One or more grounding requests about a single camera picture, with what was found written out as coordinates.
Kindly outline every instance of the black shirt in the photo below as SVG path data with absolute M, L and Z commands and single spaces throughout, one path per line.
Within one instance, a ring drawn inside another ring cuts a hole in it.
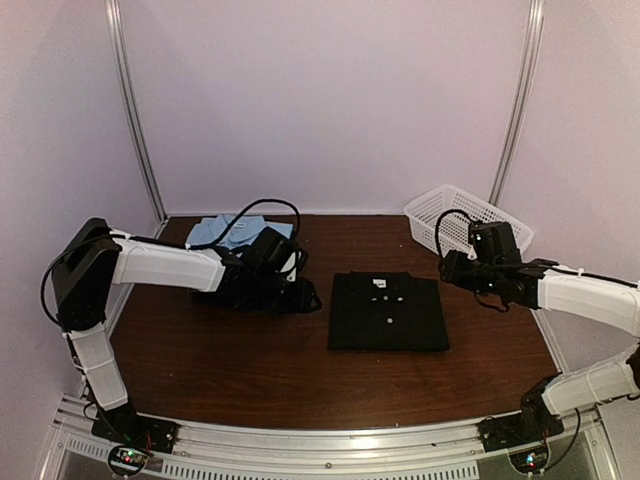
M 449 350 L 438 282 L 408 273 L 337 273 L 329 348 Z

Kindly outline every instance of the shirt collar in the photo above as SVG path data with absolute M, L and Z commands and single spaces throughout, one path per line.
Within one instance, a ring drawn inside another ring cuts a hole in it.
M 386 288 L 376 285 L 380 280 L 386 282 Z M 375 297 L 387 294 L 406 294 L 416 286 L 416 279 L 409 272 L 350 272 L 348 278 L 349 288 L 365 297 Z

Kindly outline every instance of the brown tabletop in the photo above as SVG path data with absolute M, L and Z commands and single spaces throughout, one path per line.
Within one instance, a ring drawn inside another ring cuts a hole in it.
M 197 221 L 172 218 L 162 238 L 183 242 Z M 299 241 L 303 275 L 324 302 L 312 314 L 236 312 L 184 289 L 134 288 L 112 342 L 140 412 L 262 428 L 419 425 L 517 410 L 556 372 L 528 310 L 500 314 L 442 283 L 450 352 L 328 350 L 334 273 L 437 278 L 437 257 L 399 216 L 303 216 Z

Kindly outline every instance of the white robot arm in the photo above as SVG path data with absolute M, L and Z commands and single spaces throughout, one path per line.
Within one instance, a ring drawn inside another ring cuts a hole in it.
M 640 291 L 583 276 L 581 270 L 548 270 L 538 286 L 538 306 L 573 313 L 640 337 Z M 549 412 L 560 415 L 574 408 L 640 393 L 640 371 L 632 368 L 637 346 L 576 372 L 565 373 L 547 385 L 542 398 Z
M 217 295 L 231 306 L 283 312 L 321 307 L 313 284 L 297 275 L 307 255 L 294 240 L 265 228 L 240 254 L 218 247 L 173 245 L 110 229 L 91 219 L 43 279 L 52 276 L 58 313 L 49 317 L 68 340 L 98 407 L 93 433 L 129 445 L 170 452 L 176 425 L 138 415 L 120 376 L 104 328 L 111 285 L 153 284 Z
M 460 210 L 445 212 L 444 216 Z M 511 226 L 506 222 L 470 221 L 469 243 L 477 258 L 451 250 L 441 256 L 441 279 L 478 295 L 500 297 L 531 309 L 561 311 L 619 328 L 640 337 L 640 291 L 637 284 L 573 270 L 537 259 L 523 263 Z M 479 428 L 485 449 L 509 448 L 522 438 L 531 441 L 562 431 L 558 416 L 593 404 L 640 394 L 640 348 L 636 345 L 576 372 L 543 379 L 522 398 L 515 418 L 490 419 Z

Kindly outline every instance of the vertical metal pole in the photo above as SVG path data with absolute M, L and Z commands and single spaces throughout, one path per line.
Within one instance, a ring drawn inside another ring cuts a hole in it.
M 167 218 L 167 213 L 164 209 L 164 204 L 162 203 L 158 183 L 155 175 L 153 174 L 153 168 L 149 159 L 149 152 L 144 139 L 142 124 L 140 122 L 140 114 L 138 113 L 138 106 L 136 104 L 133 91 L 133 82 L 131 81 L 129 61 L 127 59 L 127 49 L 124 42 L 122 20 L 120 18 L 120 1 L 105 0 L 105 5 L 107 9 L 109 33 L 111 34 L 111 41 L 113 42 L 118 79 L 120 80 L 120 88 L 122 90 L 125 113 L 129 124 L 129 130 L 131 132 L 131 139 L 133 140 L 133 145 L 136 150 L 136 156 L 138 157 L 138 163 L 140 164 L 140 170 L 147 188 L 147 193 L 151 198 L 154 214 L 158 221 L 162 222 Z
M 524 111 L 531 91 L 533 83 L 533 75 L 538 63 L 538 53 L 540 51 L 540 41 L 542 38 L 543 27 L 543 6 L 544 0 L 531 0 L 529 9 L 529 23 L 527 25 L 527 34 L 525 36 L 524 51 L 522 53 L 522 65 L 520 66 L 520 77 L 518 78 L 518 86 L 516 96 L 513 102 L 513 110 L 511 111 L 511 119 L 509 120 L 509 128 L 507 136 L 502 148 L 500 163 L 491 187 L 491 195 L 489 203 L 497 205 L 502 196 L 505 187 L 509 167 L 516 151 L 518 137 L 522 129 L 524 120 Z

